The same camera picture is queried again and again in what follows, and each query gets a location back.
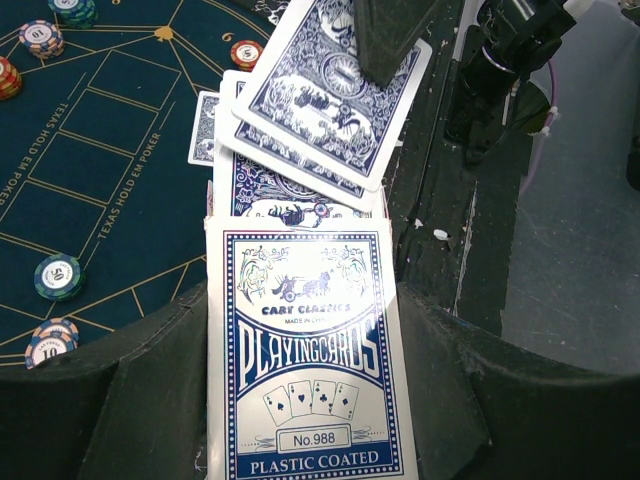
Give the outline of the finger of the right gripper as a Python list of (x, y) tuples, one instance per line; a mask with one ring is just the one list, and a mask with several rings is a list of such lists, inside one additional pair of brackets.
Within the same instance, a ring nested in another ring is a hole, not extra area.
[(438, 0), (355, 0), (357, 59), (364, 77), (386, 87), (441, 4)]

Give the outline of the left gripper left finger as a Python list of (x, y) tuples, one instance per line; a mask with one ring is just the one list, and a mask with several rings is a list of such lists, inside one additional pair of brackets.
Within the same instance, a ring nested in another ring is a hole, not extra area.
[(207, 289), (1, 375), (4, 479), (192, 479), (206, 417)]

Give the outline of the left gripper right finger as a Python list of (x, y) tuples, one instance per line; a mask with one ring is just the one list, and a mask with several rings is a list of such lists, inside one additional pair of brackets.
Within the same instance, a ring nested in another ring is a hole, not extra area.
[(635, 479), (639, 379), (516, 347), (405, 284), (397, 299), (422, 479)]

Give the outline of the blue chip stack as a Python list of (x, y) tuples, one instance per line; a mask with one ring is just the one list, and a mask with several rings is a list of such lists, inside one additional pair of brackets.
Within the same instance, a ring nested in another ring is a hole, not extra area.
[(46, 20), (33, 20), (23, 24), (18, 38), (33, 56), (41, 60), (59, 56), (64, 50), (62, 32)]
[(79, 331), (73, 322), (65, 318), (46, 320), (34, 331), (25, 350), (25, 366), (32, 369), (45, 360), (71, 352), (78, 347), (78, 341)]

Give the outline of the blue backed playing cards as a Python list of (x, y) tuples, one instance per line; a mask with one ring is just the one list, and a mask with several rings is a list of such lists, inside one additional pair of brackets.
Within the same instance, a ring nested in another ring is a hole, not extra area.
[(417, 40), (379, 87), (360, 70), (350, 1), (293, 1), (250, 72), (227, 70), (216, 138), (236, 154), (371, 210), (432, 48)]

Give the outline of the red chip stack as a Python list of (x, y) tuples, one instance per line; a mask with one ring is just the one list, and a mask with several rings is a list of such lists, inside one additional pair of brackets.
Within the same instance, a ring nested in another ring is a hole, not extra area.
[(240, 40), (230, 50), (233, 63), (243, 71), (251, 72), (263, 53), (263, 47), (256, 41)]
[(1, 56), (0, 63), (0, 99), (8, 100), (22, 89), (22, 77), (7, 58)]

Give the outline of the green chip stack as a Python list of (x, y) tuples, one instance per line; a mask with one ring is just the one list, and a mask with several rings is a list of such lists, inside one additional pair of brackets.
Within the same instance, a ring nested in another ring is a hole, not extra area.
[(36, 292), (50, 301), (72, 298), (82, 288), (85, 274), (77, 258), (55, 254), (42, 260), (34, 271)]
[(49, 0), (48, 6), (64, 24), (72, 28), (92, 28), (99, 18), (93, 0)]

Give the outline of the playing card deck box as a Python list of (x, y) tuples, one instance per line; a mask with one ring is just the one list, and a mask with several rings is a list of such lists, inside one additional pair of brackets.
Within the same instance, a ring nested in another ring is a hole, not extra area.
[(414, 479), (391, 225), (206, 220), (211, 479)]

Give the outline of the green chip stack top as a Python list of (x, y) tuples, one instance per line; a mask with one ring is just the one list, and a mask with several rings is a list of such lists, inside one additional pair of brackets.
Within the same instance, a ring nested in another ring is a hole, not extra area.
[(99, 18), (93, 0), (49, 0), (48, 6), (64, 24), (72, 28), (92, 28)]

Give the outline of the blue chip stack top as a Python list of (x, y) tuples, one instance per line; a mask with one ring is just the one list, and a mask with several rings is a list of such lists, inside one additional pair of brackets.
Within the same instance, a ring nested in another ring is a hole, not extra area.
[(59, 56), (64, 50), (62, 32), (46, 20), (33, 20), (23, 24), (18, 38), (33, 56), (41, 60)]

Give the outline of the red chip stack top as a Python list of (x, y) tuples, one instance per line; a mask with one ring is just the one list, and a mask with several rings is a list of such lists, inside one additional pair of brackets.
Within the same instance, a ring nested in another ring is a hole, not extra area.
[(22, 89), (22, 77), (7, 58), (1, 56), (0, 63), (0, 99), (8, 100)]

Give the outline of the dealt cards seat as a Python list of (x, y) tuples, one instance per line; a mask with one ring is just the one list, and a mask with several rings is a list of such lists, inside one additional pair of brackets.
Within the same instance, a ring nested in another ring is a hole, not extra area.
[(187, 163), (198, 166), (213, 165), (215, 150), (216, 108), (218, 92), (201, 91), (198, 95)]

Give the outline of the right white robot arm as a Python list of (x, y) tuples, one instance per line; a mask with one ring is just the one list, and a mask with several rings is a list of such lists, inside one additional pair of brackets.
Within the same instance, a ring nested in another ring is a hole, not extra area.
[[(402, 62), (430, 24), (439, 20), (445, 1), (357, 1), (354, 25), (362, 75), (388, 87)], [(588, 1), (483, 1), (467, 31), (458, 62), (447, 136), (462, 145), (467, 172), (494, 146), (485, 140), (492, 110), (508, 90), (548, 63), (563, 36), (576, 26)]]

